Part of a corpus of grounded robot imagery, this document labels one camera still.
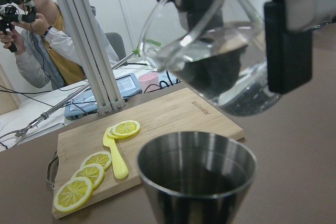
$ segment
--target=metal cup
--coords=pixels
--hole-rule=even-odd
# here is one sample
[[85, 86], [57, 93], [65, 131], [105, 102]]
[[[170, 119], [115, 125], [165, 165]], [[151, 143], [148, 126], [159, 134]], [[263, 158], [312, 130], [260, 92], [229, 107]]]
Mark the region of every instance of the metal cup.
[[138, 169], [158, 223], [230, 223], [253, 181], [256, 159], [226, 137], [176, 132], [146, 143]]

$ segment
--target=brown table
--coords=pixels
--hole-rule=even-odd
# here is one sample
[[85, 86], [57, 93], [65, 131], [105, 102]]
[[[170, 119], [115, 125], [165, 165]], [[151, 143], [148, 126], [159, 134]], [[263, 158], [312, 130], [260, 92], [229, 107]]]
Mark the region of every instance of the brown table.
[[[314, 77], [257, 116], [229, 116], [258, 159], [257, 177], [234, 223], [336, 223], [336, 26], [314, 32]], [[127, 107], [183, 84], [138, 95]], [[47, 164], [66, 127], [0, 153], [0, 223], [156, 223], [141, 185], [60, 220], [51, 214]]]

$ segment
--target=glass pitcher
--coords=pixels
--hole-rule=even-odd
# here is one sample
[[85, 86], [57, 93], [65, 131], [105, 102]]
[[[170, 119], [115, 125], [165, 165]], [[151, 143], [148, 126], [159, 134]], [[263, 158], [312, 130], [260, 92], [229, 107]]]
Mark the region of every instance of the glass pitcher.
[[268, 89], [264, 22], [248, 0], [160, 0], [139, 48], [222, 112], [254, 115], [280, 98]]

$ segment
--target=mustard shirt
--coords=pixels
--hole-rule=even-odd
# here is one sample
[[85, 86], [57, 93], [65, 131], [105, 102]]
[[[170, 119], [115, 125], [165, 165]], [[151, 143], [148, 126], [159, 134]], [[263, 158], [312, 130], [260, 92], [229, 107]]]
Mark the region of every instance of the mustard shirt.
[[[58, 15], [57, 15], [57, 18], [56, 18], [56, 21], [53, 27], [65, 33], [63, 16], [60, 11], [58, 12]], [[42, 41], [50, 55], [51, 60], [53, 61], [58, 71], [63, 76], [63, 79], [66, 85], [70, 85], [70, 84], [73, 84], [75, 82], [79, 82], [85, 79], [84, 71], [77, 63], [74, 63], [71, 60], [66, 59], [65, 57], [60, 55], [58, 52], [53, 50], [45, 38], [43, 38]]]

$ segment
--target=lemon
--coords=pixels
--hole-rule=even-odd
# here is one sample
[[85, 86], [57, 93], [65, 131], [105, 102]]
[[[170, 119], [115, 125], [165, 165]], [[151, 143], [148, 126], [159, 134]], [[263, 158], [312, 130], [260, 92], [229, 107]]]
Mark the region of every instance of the lemon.
[[58, 211], [70, 212], [83, 205], [91, 194], [91, 180], [85, 177], [72, 178], [55, 194], [54, 206]]
[[88, 164], [100, 164], [104, 170], [107, 170], [107, 168], [110, 167], [112, 164], [112, 156], [110, 152], [95, 152], [88, 156], [82, 164], [80, 165], [81, 167], [88, 165]]
[[140, 123], [134, 120], [127, 120], [112, 126], [110, 133], [117, 138], [125, 138], [137, 134], [140, 130]]
[[100, 164], [88, 164], [79, 168], [71, 178], [86, 177], [92, 182], [92, 190], [95, 190], [104, 179], [104, 168]]

